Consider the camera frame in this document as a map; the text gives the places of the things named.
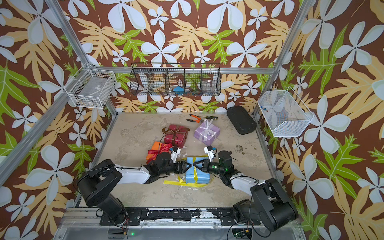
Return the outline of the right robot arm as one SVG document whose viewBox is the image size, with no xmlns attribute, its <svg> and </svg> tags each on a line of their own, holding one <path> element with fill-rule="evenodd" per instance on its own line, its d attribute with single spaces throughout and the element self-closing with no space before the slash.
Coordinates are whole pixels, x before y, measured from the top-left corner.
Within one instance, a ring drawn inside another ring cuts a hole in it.
<svg viewBox="0 0 384 240">
<path fill-rule="evenodd" d="M 264 225 L 274 232 L 299 217 L 298 211 L 279 181 L 275 178 L 257 180 L 238 171 L 229 151 L 220 151 L 214 156 L 215 162 L 204 159 L 193 163 L 203 173 L 218 175 L 223 184 L 233 190 L 251 196 L 233 206 L 234 220 L 237 223 Z"/>
</svg>

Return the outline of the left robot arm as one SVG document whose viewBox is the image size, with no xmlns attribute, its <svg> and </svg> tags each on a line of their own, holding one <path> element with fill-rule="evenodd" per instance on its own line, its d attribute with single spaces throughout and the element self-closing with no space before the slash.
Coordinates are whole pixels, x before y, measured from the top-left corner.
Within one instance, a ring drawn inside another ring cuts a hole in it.
<svg viewBox="0 0 384 240">
<path fill-rule="evenodd" d="M 170 174 L 184 174 L 192 167 L 186 161 L 177 161 L 167 152 L 157 155 L 154 161 L 138 168 L 116 165 L 106 159 L 84 172 L 76 181 L 78 191 L 88 207 L 98 207 L 112 225 L 120 225 L 128 219 L 124 204 L 112 195 L 119 184 L 151 184 Z"/>
</svg>

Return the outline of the blue gift box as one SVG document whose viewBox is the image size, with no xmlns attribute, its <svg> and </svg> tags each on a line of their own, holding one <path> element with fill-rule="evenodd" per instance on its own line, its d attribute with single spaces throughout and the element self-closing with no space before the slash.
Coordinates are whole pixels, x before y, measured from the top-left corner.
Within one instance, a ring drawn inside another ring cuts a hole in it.
<svg viewBox="0 0 384 240">
<path fill-rule="evenodd" d="M 209 173 L 202 172 L 193 166 L 193 163 L 206 160 L 207 158 L 207 156 L 187 157 L 187 163 L 191 164 L 191 167 L 186 171 L 185 182 L 187 184 L 208 184 L 211 181 Z"/>
</svg>

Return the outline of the yellow ribbon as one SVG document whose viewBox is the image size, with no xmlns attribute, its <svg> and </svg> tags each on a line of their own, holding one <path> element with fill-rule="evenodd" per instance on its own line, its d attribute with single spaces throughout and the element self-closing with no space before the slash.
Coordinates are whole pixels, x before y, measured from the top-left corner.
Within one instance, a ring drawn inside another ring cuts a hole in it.
<svg viewBox="0 0 384 240">
<path fill-rule="evenodd" d="M 175 186 L 193 187 L 193 188 L 201 188 L 201 187 L 205 187 L 206 185 L 208 185 L 208 184 L 187 184 L 185 182 L 185 176 L 186 176 L 186 173 L 182 174 L 182 176 L 178 176 L 177 181 L 164 181 L 164 184 L 175 185 Z"/>
</svg>

